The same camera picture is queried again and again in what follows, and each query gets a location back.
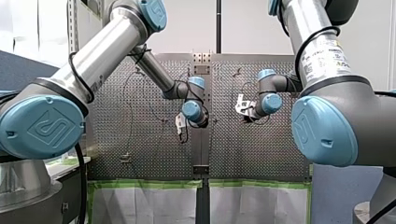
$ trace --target perforated metal panel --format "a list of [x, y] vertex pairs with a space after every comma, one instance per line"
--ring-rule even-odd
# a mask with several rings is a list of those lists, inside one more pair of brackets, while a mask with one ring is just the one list
[[[192, 56], [160, 61], [175, 79], [186, 79]], [[90, 179], [191, 179], [191, 145], [179, 143], [175, 116], [182, 100], [169, 101], [125, 59], [97, 92], [90, 111], [97, 157]]]
[[234, 110], [238, 93], [243, 91], [244, 99], [253, 100], [258, 91], [257, 75], [263, 68], [287, 74], [293, 69], [293, 58], [212, 55], [212, 109], [216, 122], [211, 138], [211, 178], [308, 180], [309, 163], [294, 145], [291, 134], [290, 112], [295, 98], [282, 93], [284, 106], [264, 125], [243, 123]]
[[[190, 54], [161, 54], [157, 58], [175, 79], [185, 79], [198, 63]], [[211, 85], [206, 83], [205, 93], [207, 104], [211, 99], [207, 138], [210, 177], [309, 180], [309, 163], [292, 140], [290, 111], [295, 99], [289, 93], [281, 94], [283, 108], [263, 126], [242, 123], [234, 110], [245, 83], [251, 83], [244, 87], [245, 98], [252, 99], [258, 90], [258, 72], [274, 68], [286, 74], [293, 68], [293, 58], [212, 55], [210, 61], [212, 74], [205, 75], [206, 82], [212, 80]], [[181, 145], [174, 120], [182, 101], [164, 100], [154, 83], [135, 71], [133, 62], [126, 59], [96, 94], [90, 113], [97, 156], [89, 178], [192, 179], [192, 155], [200, 156], [196, 150], [205, 154], [205, 144], [199, 139], [205, 141], [206, 137], [190, 130], [195, 134], [190, 140], [197, 143], [198, 139], [198, 144]]]

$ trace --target blue joint cap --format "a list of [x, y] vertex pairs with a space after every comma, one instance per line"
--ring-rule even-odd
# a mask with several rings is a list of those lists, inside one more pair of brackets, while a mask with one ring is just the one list
[[163, 0], [140, 0], [139, 7], [151, 29], [155, 32], [165, 29], [168, 16]]
[[189, 83], [205, 89], [205, 80], [201, 77], [189, 77]]
[[358, 158], [358, 142], [347, 119], [330, 102], [299, 99], [291, 111], [294, 142], [312, 162], [346, 167]]
[[278, 4], [279, 4], [279, 0], [270, 0], [268, 2], [268, 14], [270, 16], [277, 15]]
[[274, 69], [262, 69], [260, 73], [257, 75], [257, 80], [260, 81], [265, 77], [274, 76], [276, 72]]
[[282, 98], [276, 93], [269, 93], [262, 99], [262, 110], [269, 115], [278, 111], [282, 105]]
[[84, 117], [71, 101], [55, 95], [22, 100], [0, 117], [0, 148], [31, 160], [60, 156], [84, 131]]
[[181, 108], [181, 112], [186, 119], [198, 122], [201, 115], [201, 107], [194, 101], [188, 101]]

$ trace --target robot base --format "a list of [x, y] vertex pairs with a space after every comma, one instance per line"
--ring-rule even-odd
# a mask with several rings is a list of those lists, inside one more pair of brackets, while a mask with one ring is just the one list
[[62, 224], [62, 184], [55, 182], [46, 194], [31, 200], [0, 207], [2, 223]]
[[[383, 174], [381, 182], [375, 191], [370, 202], [360, 203], [355, 206], [353, 224], [365, 224], [381, 209], [394, 200], [396, 195], [396, 178], [387, 174]], [[392, 224], [396, 223], [396, 210], [393, 209], [375, 224]]]

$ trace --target black cable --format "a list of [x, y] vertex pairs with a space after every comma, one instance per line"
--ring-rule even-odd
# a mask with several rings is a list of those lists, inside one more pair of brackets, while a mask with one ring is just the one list
[[76, 153], [78, 158], [79, 172], [81, 177], [81, 205], [79, 208], [78, 222], [77, 224], [85, 223], [85, 213], [87, 210], [87, 173], [85, 169], [84, 156], [82, 155], [82, 149], [79, 143], [76, 144]]
[[146, 53], [146, 52], [149, 52], [149, 51], [151, 51], [151, 49], [148, 49], [148, 45], [147, 45], [147, 44], [144, 44], [144, 45], [143, 45], [143, 48], [142, 48], [142, 50], [141, 50], [140, 52], [138, 52], [138, 53], [129, 53], [129, 54], [127, 54], [127, 56], [133, 57], [133, 56], [139, 55], [139, 58], [138, 58], [138, 59], [136, 60], [136, 62], [134, 63], [134, 64], [138, 64], [138, 63], [140, 63], [140, 61], [142, 60], [142, 58], [143, 58], [143, 56], [145, 55], [145, 53]]
[[6, 103], [7, 101], [12, 100], [15, 96], [17, 96], [20, 91], [13, 91], [0, 96], [0, 105]]
[[280, 24], [282, 25], [283, 32], [285, 32], [285, 34], [287, 36], [289, 36], [288, 29], [286, 29], [285, 21], [283, 20], [282, 0], [277, 1], [277, 8], [279, 11], [279, 21], [280, 21]]
[[[143, 97], [146, 98], [146, 82], [147, 82], [147, 79], [146, 79], [146, 76], [144, 76], [144, 75], [143, 75], [143, 81], [144, 81], [144, 83], [143, 83]], [[154, 118], [155, 118], [156, 120], [161, 121], [161, 122], [166, 122], [167, 119], [161, 119], [161, 118], [158, 117], [158, 115], [155, 113], [154, 108], [152, 107], [152, 104], [151, 104], [150, 99], [146, 99], [146, 100], [148, 101], [148, 108], [149, 108], [149, 111], [150, 111], [150, 113], [154, 116]]]
[[301, 59], [301, 57], [303, 56], [303, 52], [304, 52], [305, 48], [311, 43], [312, 40], [314, 40], [315, 38], [317, 38], [318, 35], [320, 35], [321, 33], [325, 32], [325, 31], [328, 31], [328, 30], [334, 30], [334, 31], [336, 31], [336, 32], [337, 32], [337, 34], [336, 34], [337, 36], [339, 36], [340, 33], [341, 33], [340, 28], [338, 28], [338, 27], [336, 27], [336, 26], [328, 26], [328, 27], [325, 27], [325, 28], [323, 28], [323, 29], [320, 29], [320, 30], [314, 32], [312, 35], [310, 35], [310, 36], [304, 41], [304, 43], [300, 46], [299, 50], [297, 51], [296, 60], [295, 60], [295, 62], [294, 62], [294, 70], [295, 70], [296, 76], [297, 76], [297, 78], [298, 78], [299, 80], [301, 80], [300, 71], [299, 71], [299, 64], [300, 64], [300, 59]]
[[389, 97], [396, 97], [396, 92], [392, 91], [375, 91], [374, 92], [376, 95], [383, 95], [383, 96], [389, 96]]
[[393, 200], [391, 203], [389, 203], [387, 206], [385, 206], [381, 211], [379, 211], [375, 216], [370, 218], [370, 220], [367, 222], [367, 224], [374, 224], [376, 223], [382, 216], [384, 216], [386, 213], [390, 212], [393, 208], [396, 207], [396, 199]]
[[90, 94], [90, 99], [88, 99], [88, 102], [87, 102], [87, 104], [90, 104], [95, 99], [95, 96], [94, 96], [91, 88], [87, 85], [87, 83], [84, 81], [84, 79], [82, 79], [82, 77], [78, 74], [76, 67], [73, 64], [73, 57], [76, 54], [77, 54], [76, 52], [71, 52], [69, 54], [69, 65], [70, 65], [70, 68], [72, 69], [73, 76], [82, 84], [82, 86], [84, 86], [85, 90], [87, 90], [87, 92]]

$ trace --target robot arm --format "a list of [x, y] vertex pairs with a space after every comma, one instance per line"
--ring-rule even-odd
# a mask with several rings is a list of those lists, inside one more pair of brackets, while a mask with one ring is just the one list
[[182, 114], [187, 120], [193, 122], [199, 128], [207, 126], [208, 115], [207, 111], [204, 110], [202, 101], [205, 92], [203, 78], [190, 77], [188, 82], [173, 80], [155, 56], [142, 46], [133, 49], [132, 57], [137, 65], [163, 91], [165, 99], [184, 99], [186, 101], [182, 107]]
[[273, 69], [263, 69], [258, 74], [258, 96], [257, 102], [244, 101], [243, 94], [238, 95], [235, 106], [237, 113], [244, 115], [247, 122], [261, 119], [274, 114], [282, 105], [282, 98], [278, 92], [301, 91], [302, 86], [299, 80], [289, 76], [277, 75]]
[[292, 109], [294, 141], [311, 161], [395, 166], [396, 100], [375, 95], [353, 72], [337, 39], [358, 1], [272, 1], [287, 27], [304, 89]]
[[[162, 0], [118, 0], [109, 11], [108, 24], [70, 58], [68, 65], [50, 78], [38, 78], [0, 105], [0, 148], [7, 154], [43, 160], [72, 148], [83, 133], [93, 94], [132, 49], [138, 50], [137, 46], [166, 25]], [[151, 53], [145, 53], [139, 65], [163, 91], [178, 86]], [[201, 94], [193, 90], [194, 80], [190, 83], [178, 88], [179, 98], [189, 97], [191, 91]]]

